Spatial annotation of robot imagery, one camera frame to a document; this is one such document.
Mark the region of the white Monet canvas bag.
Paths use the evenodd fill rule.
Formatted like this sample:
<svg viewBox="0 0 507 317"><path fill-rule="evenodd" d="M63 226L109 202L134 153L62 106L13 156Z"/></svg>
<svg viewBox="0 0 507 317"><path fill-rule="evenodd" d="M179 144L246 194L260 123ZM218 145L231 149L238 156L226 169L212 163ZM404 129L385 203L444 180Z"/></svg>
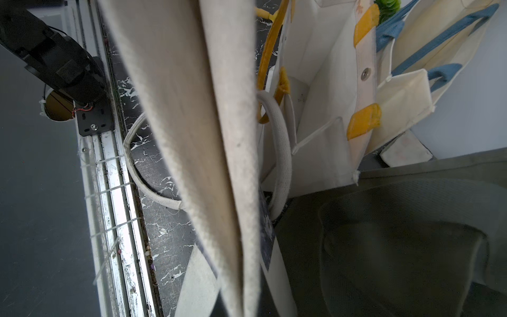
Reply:
<svg viewBox="0 0 507 317"><path fill-rule="evenodd" d="M101 1L142 114L179 191L146 186L152 201L184 211L196 241L176 316L296 316L272 217L283 209L290 172L267 202L260 188L256 108L276 116L256 87L254 1Z"/></svg>

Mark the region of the yellow-handled canvas bag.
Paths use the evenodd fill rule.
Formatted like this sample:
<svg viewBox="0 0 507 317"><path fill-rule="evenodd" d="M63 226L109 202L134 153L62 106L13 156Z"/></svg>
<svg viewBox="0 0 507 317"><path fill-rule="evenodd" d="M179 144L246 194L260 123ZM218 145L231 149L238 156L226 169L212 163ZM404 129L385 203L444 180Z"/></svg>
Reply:
<svg viewBox="0 0 507 317"><path fill-rule="evenodd" d="M289 196L359 180L375 108L374 1L283 1L265 42L258 83L279 102L290 142Z"/></svg>

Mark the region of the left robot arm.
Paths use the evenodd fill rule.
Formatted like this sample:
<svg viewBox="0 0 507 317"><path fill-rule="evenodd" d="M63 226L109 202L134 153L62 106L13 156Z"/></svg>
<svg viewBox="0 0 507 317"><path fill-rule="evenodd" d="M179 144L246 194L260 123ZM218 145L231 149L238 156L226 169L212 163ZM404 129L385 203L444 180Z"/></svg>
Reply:
<svg viewBox="0 0 507 317"><path fill-rule="evenodd" d="M106 94L103 71L90 54L27 9L1 5L1 45L41 81L76 102L94 103Z"/></svg>

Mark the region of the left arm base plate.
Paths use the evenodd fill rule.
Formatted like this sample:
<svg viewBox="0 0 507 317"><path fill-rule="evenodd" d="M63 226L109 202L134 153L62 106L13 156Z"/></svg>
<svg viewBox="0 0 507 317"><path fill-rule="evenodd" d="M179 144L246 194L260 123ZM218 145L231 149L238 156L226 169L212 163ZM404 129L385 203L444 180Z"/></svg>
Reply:
<svg viewBox="0 0 507 317"><path fill-rule="evenodd" d="M114 130L112 107L107 96L88 104L75 104L74 115L77 119L79 135L95 136Z"/></svg>

